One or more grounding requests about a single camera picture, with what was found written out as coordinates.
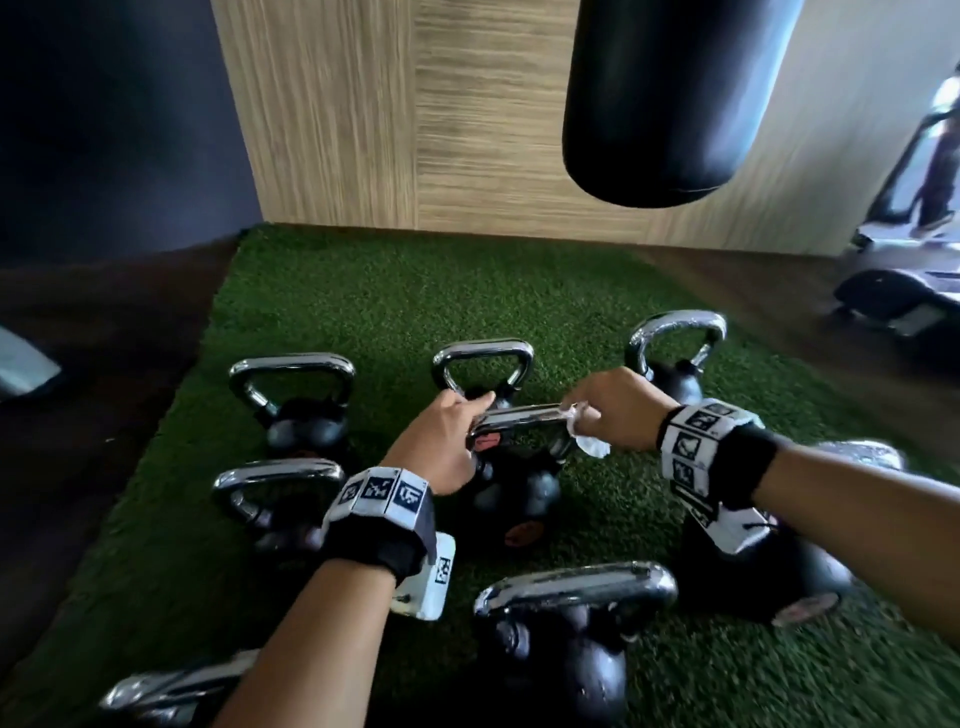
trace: punching bag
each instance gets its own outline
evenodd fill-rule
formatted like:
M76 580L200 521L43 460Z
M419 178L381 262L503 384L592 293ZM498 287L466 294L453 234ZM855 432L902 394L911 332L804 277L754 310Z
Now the punching bag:
M672 207L750 151L804 0L581 0L564 164L584 191Z

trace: dark wall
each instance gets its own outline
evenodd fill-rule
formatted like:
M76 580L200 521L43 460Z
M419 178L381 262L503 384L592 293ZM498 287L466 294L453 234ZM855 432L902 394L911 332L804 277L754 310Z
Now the dark wall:
M261 220L208 0L0 0L0 265Z

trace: artificial turf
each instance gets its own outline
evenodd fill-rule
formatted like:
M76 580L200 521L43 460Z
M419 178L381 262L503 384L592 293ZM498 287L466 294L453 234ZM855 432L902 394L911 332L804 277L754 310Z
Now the artificial turf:
M351 425L361 457L372 464L436 394L429 360L443 344L493 336L530 341L535 371L517 403L547 402L580 376L620 364L628 332L644 317L698 305L625 247L279 227L251 232L216 298L196 367L56 622L5 688L4 724L82 722L117 679L260 646L282 616L289 594L252 568L243 529L209 497L216 473L262 455L263 431L226 386L232 362L305 351L350 358L358 372ZM677 357L691 342L682 334L664 338L656 352ZM881 437L904 447L914 469L950 478L803 365L736 326L704 383L710 394L749 407L799 442ZM682 510L652 456L575 458L564 473L564 498L561 527L533 552L460 558L439 622L392 619L374 704L429 695L469 663L470 605L495 579L668 559L679 538ZM675 611L652 625L630 656L630 724L960 725L960 659L867 590L832 616L786 631ZM478 716L448 718L461 725Z

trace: person's right forearm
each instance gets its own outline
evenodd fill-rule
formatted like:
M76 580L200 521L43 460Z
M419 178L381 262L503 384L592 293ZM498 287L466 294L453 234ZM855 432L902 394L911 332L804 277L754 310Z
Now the person's right forearm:
M960 488L787 446L754 502L960 644Z

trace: cleaning wipe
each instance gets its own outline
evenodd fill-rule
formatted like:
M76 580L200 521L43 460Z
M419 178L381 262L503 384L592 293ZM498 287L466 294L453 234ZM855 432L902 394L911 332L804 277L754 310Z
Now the cleaning wipe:
M605 443L603 440L598 440L595 437L578 435L576 432L574 432L577 420L580 419L580 416L586 407L588 407L586 402L578 402L570 407L569 410L567 410L570 414L566 421L566 431L570 433L570 436L573 438L574 442L576 442L577 447L590 457L607 457L607 455L610 454L610 443Z

